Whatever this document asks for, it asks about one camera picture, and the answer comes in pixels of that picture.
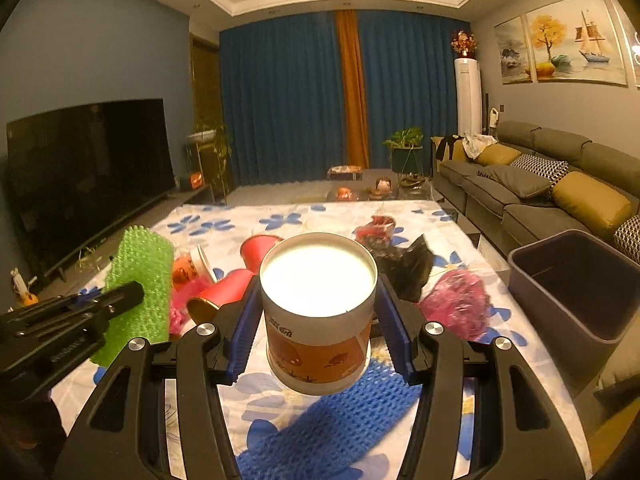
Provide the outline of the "blue foam fruit net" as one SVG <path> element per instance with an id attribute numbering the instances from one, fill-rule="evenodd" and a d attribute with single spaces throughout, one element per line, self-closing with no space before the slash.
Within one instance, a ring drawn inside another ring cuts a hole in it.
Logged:
<path id="1" fill-rule="evenodd" d="M 281 430 L 255 420 L 237 458 L 244 479 L 361 479 L 355 466 L 405 417 L 420 388 L 373 359 L 356 385 L 322 396 Z"/>

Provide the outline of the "red paper cup front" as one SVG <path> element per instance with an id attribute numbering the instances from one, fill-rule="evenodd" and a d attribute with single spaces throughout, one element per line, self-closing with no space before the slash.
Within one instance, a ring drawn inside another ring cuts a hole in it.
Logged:
<path id="1" fill-rule="evenodd" d="M 212 322 L 222 307 L 242 299 L 254 276 L 255 273 L 247 269 L 234 270 L 198 292 L 186 302 L 191 320 L 195 324 Z"/>

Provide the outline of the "red paper cup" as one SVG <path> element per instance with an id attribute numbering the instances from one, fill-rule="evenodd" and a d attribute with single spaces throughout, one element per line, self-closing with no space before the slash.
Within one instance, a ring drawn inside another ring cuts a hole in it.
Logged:
<path id="1" fill-rule="evenodd" d="M 242 299 L 254 276 L 255 273 L 247 269 L 234 270 L 198 292 L 186 302 L 191 320 L 195 324 L 212 322 L 222 307 Z"/>
<path id="2" fill-rule="evenodd" d="M 240 247 L 240 256 L 247 270 L 258 274 L 262 260 L 264 260 L 270 249 L 282 242 L 282 240 L 282 237 L 271 234 L 257 234 L 244 240 Z"/>

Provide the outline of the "sailboat tree painting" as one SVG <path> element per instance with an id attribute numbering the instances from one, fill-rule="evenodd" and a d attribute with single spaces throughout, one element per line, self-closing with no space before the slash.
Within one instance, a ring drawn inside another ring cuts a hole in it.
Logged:
<path id="1" fill-rule="evenodd" d="M 561 0 L 527 12 L 525 21 L 539 81 L 626 86 L 605 0 Z"/>

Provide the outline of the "black flat television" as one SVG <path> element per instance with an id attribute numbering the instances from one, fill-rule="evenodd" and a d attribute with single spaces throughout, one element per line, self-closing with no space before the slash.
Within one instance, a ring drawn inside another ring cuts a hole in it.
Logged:
<path id="1" fill-rule="evenodd" d="M 10 199 L 35 274 L 175 187 L 160 99 L 51 110 L 6 126 Z"/>

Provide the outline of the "black plastic bag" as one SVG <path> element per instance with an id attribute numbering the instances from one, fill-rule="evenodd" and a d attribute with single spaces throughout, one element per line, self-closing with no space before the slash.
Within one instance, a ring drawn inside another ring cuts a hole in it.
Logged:
<path id="1" fill-rule="evenodd" d="M 393 246 L 372 235 L 363 237 L 360 243 L 370 252 L 378 272 L 388 278 L 400 299 L 415 304 L 420 301 L 435 262 L 434 252 L 428 248 L 423 235 L 407 248 Z"/>

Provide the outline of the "green foam fruit net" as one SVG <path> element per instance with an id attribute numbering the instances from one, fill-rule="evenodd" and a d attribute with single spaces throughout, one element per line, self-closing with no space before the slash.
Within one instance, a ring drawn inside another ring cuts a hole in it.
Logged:
<path id="1" fill-rule="evenodd" d="M 117 310 L 108 322 L 104 346 L 91 357 L 100 367 L 109 367 L 132 338 L 151 344 L 168 341 L 171 297 L 171 268 L 174 246 L 169 240 L 143 226 L 126 229 L 104 290 L 123 292 L 130 304 Z"/>

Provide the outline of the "mustard cushion far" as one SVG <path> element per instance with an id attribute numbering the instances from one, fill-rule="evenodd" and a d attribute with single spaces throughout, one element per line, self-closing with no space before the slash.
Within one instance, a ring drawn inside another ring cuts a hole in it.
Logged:
<path id="1" fill-rule="evenodd" d="M 521 156 L 521 152 L 501 143 L 491 144 L 477 156 L 475 162 L 480 166 L 508 166 Z"/>

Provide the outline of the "dark grey trash bin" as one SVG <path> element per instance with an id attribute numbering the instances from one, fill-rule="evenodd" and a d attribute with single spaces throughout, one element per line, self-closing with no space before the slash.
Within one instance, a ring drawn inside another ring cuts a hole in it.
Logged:
<path id="1" fill-rule="evenodd" d="M 508 255 L 509 290 L 574 398 L 608 362 L 639 309 L 639 265 L 566 230 Z"/>

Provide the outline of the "pink plastic bag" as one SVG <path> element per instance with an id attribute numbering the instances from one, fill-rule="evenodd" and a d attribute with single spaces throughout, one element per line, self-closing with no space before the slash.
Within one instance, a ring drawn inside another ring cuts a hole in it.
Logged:
<path id="1" fill-rule="evenodd" d="M 486 333 L 490 299 L 483 280 L 465 269 L 442 274 L 418 303 L 427 321 L 439 322 L 460 338 L 480 341 Z"/>
<path id="2" fill-rule="evenodd" d="M 190 320 L 190 314 L 186 303 L 193 297 L 198 296 L 200 292 L 209 287 L 212 283 L 206 278 L 194 278 L 187 282 L 180 289 L 174 289 L 171 294 L 170 312 L 169 312 L 169 336 L 179 336 Z"/>

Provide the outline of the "box on coffee table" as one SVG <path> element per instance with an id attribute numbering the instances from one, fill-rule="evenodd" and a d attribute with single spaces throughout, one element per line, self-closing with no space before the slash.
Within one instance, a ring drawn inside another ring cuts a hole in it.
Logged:
<path id="1" fill-rule="evenodd" d="M 352 165 L 333 166 L 326 177 L 332 181 L 359 181 L 362 179 L 362 168 Z"/>

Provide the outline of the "white standing air conditioner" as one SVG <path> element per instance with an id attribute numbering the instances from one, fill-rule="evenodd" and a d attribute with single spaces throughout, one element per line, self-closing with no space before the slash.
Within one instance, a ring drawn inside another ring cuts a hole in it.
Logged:
<path id="1" fill-rule="evenodd" d="M 454 60 L 457 89 L 458 135 L 482 132 L 480 66 L 474 58 Z"/>

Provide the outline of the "blue curtains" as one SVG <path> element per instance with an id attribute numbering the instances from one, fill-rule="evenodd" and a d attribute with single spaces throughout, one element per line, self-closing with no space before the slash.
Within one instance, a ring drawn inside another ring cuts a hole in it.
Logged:
<path id="1" fill-rule="evenodd" d="M 470 24 L 399 11 L 282 16 L 220 35 L 224 120 L 239 185 L 320 180 L 332 166 L 385 168 L 398 130 L 457 129 L 454 49 Z"/>

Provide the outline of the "white orange paper canister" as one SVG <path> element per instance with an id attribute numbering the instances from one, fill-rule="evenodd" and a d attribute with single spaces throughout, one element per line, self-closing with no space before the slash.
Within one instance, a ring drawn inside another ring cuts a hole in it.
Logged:
<path id="1" fill-rule="evenodd" d="M 278 243 L 259 269 L 267 360 L 288 388 L 327 396 L 370 360 L 378 267 L 356 240 L 326 232 Z"/>

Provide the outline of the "white orange paper cup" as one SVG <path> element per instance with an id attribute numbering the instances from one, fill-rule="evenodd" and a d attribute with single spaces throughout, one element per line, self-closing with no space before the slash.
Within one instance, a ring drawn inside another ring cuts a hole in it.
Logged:
<path id="1" fill-rule="evenodd" d="M 209 258 L 201 245 L 196 245 L 187 252 L 178 255 L 172 264 L 171 271 L 172 287 L 175 290 L 183 289 L 186 284 L 197 278 L 202 278 L 210 284 L 218 281 L 213 267 L 209 263 Z"/>

